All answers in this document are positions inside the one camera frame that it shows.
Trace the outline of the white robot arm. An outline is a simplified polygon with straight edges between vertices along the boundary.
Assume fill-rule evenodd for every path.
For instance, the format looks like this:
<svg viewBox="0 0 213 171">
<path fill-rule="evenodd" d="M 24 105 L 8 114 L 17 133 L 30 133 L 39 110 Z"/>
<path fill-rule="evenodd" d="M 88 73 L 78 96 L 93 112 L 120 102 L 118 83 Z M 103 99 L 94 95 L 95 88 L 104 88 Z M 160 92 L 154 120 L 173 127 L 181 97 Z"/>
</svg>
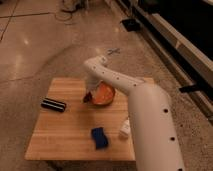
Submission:
<svg viewBox="0 0 213 171">
<path fill-rule="evenodd" d="M 84 62 L 88 85 L 104 81 L 127 96 L 138 171 L 186 171 L 171 113 L 171 98 L 159 85 L 107 67 L 104 56 Z"/>
</svg>

